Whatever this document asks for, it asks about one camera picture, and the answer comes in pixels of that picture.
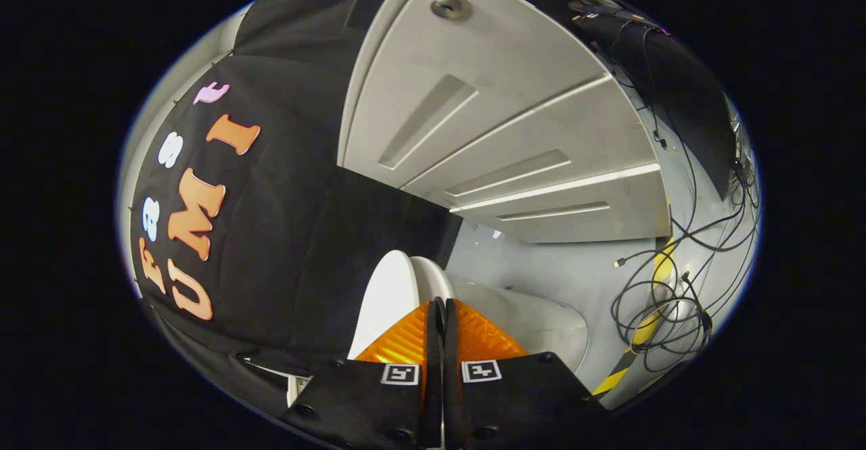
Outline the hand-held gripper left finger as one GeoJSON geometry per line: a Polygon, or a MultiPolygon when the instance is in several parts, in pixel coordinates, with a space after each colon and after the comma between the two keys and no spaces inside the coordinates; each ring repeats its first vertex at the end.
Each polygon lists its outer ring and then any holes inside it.
{"type": "Polygon", "coordinates": [[[359,355],[325,364],[285,422],[346,449],[442,446],[441,298],[409,311],[359,355]]]}

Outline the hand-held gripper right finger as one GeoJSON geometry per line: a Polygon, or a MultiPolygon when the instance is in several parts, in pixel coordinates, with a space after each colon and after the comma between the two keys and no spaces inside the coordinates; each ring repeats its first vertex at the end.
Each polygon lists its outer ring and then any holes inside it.
{"type": "Polygon", "coordinates": [[[445,302],[445,448],[572,449],[607,418],[559,355],[529,353],[467,303],[445,302]]]}

